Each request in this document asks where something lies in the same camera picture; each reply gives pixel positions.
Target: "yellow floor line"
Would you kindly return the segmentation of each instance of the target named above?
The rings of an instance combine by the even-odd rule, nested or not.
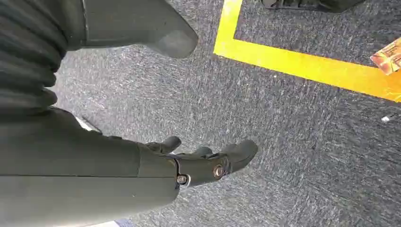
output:
[[[401,72],[386,76],[378,68],[234,39],[242,1],[224,1],[214,49],[215,54],[324,84],[401,102]]]

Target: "prosthetic arm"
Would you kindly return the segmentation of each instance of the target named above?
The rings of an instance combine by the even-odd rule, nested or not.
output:
[[[80,127],[45,87],[66,51],[145,44],[175,58],[197,36],[164,0],[0,0],[0,226],[85,226],[171,203],[257,152],[246,140],[213,154],[172,154]]]

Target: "gray carpet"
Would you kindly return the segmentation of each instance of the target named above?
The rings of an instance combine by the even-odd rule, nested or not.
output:
[[[223,1],[171,3],[200,36],[191,57],[142,46],[69,53],[57,105],[131,140],[177,135],[186,152],[250,138],[261,151],[244,171],[134,214],[135,226],[401,226],[401,120],[380,120],[398,104],[213,55]],[[244,0],[235,37],[372,65],[401,36],[400,8],[368,0],[333,15]]]

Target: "prosthetic hand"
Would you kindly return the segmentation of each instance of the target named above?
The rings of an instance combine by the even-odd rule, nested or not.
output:
[[[218,181],[257,152],[171,154],[177,137],[142,144],[82,129],[45,89],[67,50],[146,44],[181,58],[197,36],[164,0],[0,0],[0,226],[85,226],[171,203],[180,187]]]

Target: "screw head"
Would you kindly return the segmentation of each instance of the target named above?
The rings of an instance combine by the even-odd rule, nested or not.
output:
[[[213,169],[213,174],[215,178],[221,178],[224,175],[224,168],[222,165],[217,165]]]
[[[179,184],[186,184],[188,181],[188,177],[185,175],[178,175],[177,176],[177,183]]]

